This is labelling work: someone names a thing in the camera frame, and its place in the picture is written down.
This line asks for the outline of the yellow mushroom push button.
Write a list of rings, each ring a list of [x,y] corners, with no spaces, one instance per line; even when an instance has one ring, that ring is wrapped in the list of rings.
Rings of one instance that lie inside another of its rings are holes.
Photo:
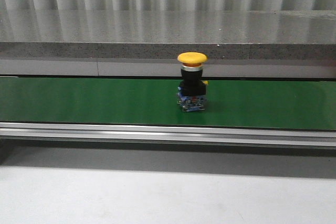
[[[178,105],[183,112],[205,109],[207,82],[202,80],[203,63],[207,56],[200,52],[183,52],[177,60],[181,65],[182,81],[178,85]]]

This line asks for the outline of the aluminium conveyor frame rail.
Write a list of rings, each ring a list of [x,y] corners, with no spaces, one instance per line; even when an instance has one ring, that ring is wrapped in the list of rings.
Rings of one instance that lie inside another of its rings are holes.
[[[80,142],[335,148],[335,131],[217,127],[2,122],[1,138]]]

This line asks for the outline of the green conveyor belt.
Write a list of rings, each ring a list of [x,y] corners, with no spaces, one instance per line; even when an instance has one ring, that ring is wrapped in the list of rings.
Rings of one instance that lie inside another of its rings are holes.
[[[1,121],[335,130],[335,82],[210,80],[183,112],[176,79],[2,77]]]

